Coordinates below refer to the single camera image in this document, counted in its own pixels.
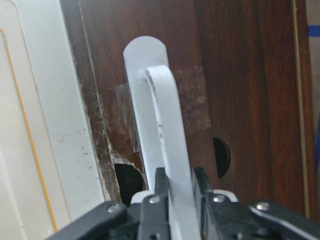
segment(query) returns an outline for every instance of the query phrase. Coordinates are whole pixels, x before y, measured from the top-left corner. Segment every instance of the yellow wire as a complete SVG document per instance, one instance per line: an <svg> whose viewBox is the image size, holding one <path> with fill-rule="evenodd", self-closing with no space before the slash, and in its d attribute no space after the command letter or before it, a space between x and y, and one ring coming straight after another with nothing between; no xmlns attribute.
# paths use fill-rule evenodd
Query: yellow wire
<svg viewBox="0 0 320 240"><path fill-rule="evenodd" d="M18 99L19 99L20 107L21 107L21 110L22 110L22 115L23 115L26 131L27 131L27 134L28 134L28 137L29 137L29 141L30 141L30 144L31 144L31 148L32 148L33 156L34 156L36 169L37 169L37 172L39 174L39 178L40 178L40 182L41 182L44 198L45 198L46 205L47 205L47 208L48 208L48 211L49 211L49 215L50 215L50 218L51 218L53 229L54 229L55 232L57 232L58 231L58 227L57 227L57 223L56 223L56 220L55 220L54 211L53 211L51 203L50 203L50 199L49 199L49 195L48 195L48 190L47 190L47 187L46 187L45 179L44 179L41 167L40 167L38 154L37 154L35 143L34 143L34 140L33 140L32 134L31 134L31 130L30 130L30 126L29 126L26 110L25 110L25 107L24 107L24 104L23 104L23 101L22 101L22 97L21 97L21 93L20 93L20 89L19 89L19 85L18 85L18 81L17 81L17 77L16 77L16 73L15 73L15 69L14 69L14 65L13 65L13 62L12 62L12 58L11 58L11 55L10 55L10 51L9 51L9 47L8 47L8 42L7 41L5 41L5 49L6 49L6 53L8 55L8 58L9 58L10 68L11 68L11 72L12 72L13 79L14 79L14 85L15 85L17 96L18 96Z"/></svg>

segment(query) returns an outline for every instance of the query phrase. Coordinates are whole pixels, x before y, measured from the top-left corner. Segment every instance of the white wall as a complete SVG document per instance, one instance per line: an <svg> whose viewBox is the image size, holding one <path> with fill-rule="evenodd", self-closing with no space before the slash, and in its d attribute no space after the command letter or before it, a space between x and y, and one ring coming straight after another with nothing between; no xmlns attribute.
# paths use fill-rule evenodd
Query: white wall
<svg viewBox="0 0 320 240"><path fill-rule="evenodd" d="M54 226L34 152L58 229L104 201L60 2L0 0L0 40L0 232L41 240Z"/></svg>

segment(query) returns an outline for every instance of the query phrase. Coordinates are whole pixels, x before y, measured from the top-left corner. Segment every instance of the wood grain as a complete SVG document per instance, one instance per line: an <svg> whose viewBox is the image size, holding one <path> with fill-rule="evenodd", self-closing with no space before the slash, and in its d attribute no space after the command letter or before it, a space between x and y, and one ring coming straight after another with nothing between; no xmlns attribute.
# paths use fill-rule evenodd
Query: wood grain
<svg viewBox="0 0 320 240"><path fill-rule="evenodd" d="M126 84L123 50L135 37L154 36L166 45L170 68L178 79L190 165L204 167L215 188L233 191L244 204L269 198L304 214L307 201L310 217L317 219L303 3L297 1L303 124L291 0L71 0L61 4L78 76L93 84L101 99L100 116L96 116L89 108L97 101L85 97L90 89L82 89L88 115L96 119L91 121L93 129L102 124L107 137L111 128L117 136L117 125L108 126L112 122L108 113L117 104L112 94ZM197 79L205 81L205 91ZM130 132L133 125L124 127ZM221 179L213 137L226 141L231 151L230 169ZM134 147L125 145L134 141L116 137L114 143L129 154ZM142 161L139 151L134 161L136 165Z"/></svg>

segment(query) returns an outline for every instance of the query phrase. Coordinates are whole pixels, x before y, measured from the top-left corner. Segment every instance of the wooden door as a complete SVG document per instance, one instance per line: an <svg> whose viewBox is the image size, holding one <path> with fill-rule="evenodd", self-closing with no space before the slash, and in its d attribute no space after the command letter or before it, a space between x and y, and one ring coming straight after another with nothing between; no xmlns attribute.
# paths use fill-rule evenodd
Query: wooden door
<svg viewBox="0 0 320 240"><path fill-rule="evenodd" d="M143 160L123 50L154 36L177 81L190 165L247 204L269 198L317 218L305 3L300 0L61 1L103 179ZM226 143L230 167L218 178Z"/></svg>

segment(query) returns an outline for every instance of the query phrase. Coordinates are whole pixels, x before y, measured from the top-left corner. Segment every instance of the white lever handle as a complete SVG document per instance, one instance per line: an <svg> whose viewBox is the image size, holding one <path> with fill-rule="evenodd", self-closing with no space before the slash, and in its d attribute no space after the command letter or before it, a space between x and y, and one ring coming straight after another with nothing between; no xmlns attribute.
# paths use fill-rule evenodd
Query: white lever handle
<svg viewBox="0 0 320 240"><path fill-rule="evenodd" d="M179 95L166 47L141 36L123 55L149 188L154 190L156 168L165 167L172 239L200 240Z"/></svg>

